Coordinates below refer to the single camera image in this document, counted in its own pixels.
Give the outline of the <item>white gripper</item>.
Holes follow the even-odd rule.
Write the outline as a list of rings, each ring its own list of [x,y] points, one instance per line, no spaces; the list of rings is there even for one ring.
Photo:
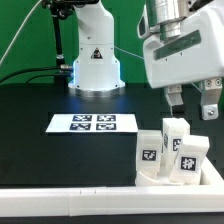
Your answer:
[[[168,86],[164,94],[173,117],[184,113],[182,86],[177,84],[203,80],[202,119],[218,118],[219,77],[224,77],[224,6],[201,8],[182,22],[181,35],[171,42],[162,43],[158,35],[152,35],[144,41],[143,55],[151,87]]]

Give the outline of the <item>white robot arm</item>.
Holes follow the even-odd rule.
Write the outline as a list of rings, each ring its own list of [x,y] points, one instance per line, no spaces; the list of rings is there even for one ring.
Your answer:
[[[69,87],[87,96],[125,86],[114,55],[114,20],[100,0],[75,6],[79,55]],[[147,80],[163,88],[173,113],[183,111],[183,84],[197,82],[204,120],[218,117],[224,79],[224,0],[145,0],[137,26]]]

